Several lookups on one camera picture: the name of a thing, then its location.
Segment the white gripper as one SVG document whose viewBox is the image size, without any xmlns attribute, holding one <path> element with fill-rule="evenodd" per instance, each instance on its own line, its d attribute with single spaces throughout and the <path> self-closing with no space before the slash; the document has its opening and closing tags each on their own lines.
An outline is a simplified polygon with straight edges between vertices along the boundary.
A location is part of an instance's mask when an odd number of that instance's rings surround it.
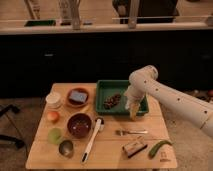
<svg viewBox="0 0 213 171">
<path fill-rule="evenodd" d="M 127 110 L 130 109 L 130 118 L 135 120 L 140 103 L 144 99 L 145 94 L 130 85 L 124 92 L 124 96 L 127 98 L 125 108 Z"/>
</svg>

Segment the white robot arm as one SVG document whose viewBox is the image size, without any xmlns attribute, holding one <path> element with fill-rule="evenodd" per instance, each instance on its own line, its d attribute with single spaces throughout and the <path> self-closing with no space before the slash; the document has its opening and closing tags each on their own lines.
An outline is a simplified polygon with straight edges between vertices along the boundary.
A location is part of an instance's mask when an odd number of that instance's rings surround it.
<svg viewBox="0 0 213 171">
<path fill-rule="evenodd" d="M 130 74 L 130 85 L 124 93 L 127 98 L 125 108 L 130 112 L 130 117 L 135 117 L 139 103 L 145 94 L 149 94 L 213 138 L 213 104 L 163 85 L 157 81 L 157 77 L 158 71 L 153 65 Z"/>
</svg>

